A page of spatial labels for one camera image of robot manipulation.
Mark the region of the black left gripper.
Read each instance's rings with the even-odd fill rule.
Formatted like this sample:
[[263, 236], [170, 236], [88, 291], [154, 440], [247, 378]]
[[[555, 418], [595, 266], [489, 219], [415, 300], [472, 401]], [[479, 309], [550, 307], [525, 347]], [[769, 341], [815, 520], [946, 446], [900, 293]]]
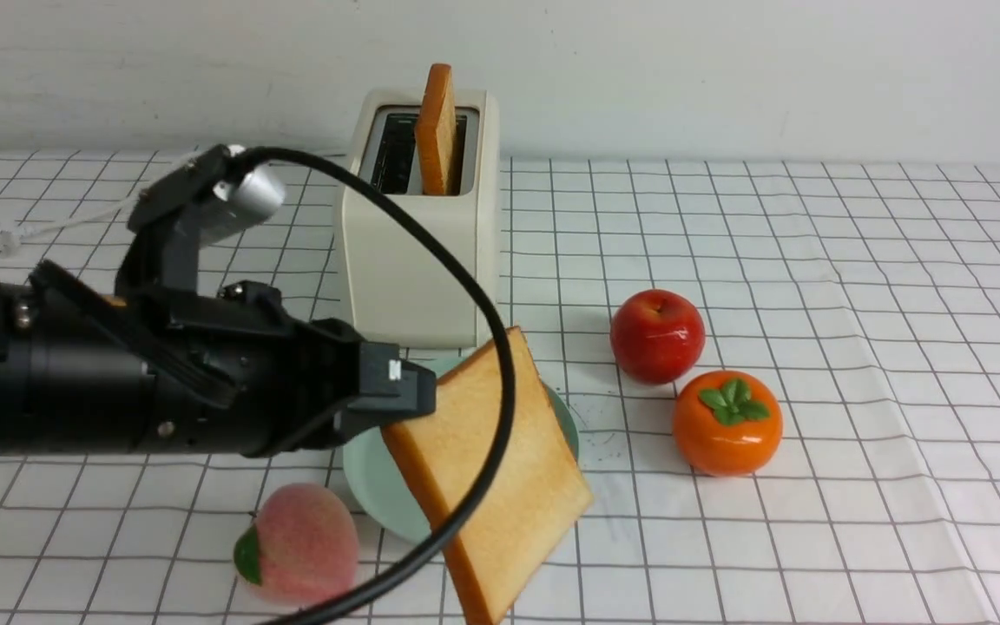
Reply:
[[265, 282], [234, 282], [206, 297], [131, 281], [109, 297], [51, 260], [30, 277], [115, 355], [143, 365], [154, 379], [149, 435], [171, 424], [170, 443], [246, 457], [334, 450], [436, 409], [434, 372], [340, 320], [294, 318]]

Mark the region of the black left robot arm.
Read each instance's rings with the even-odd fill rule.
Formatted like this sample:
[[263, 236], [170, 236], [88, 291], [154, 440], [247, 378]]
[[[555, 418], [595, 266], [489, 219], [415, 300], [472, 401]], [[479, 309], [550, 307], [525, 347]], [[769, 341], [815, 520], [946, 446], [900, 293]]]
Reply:
[[95, 292], [55, 262], [0, 281], [0, 457], [333, 450], [430, 415], [437, 377], [278, 289]]

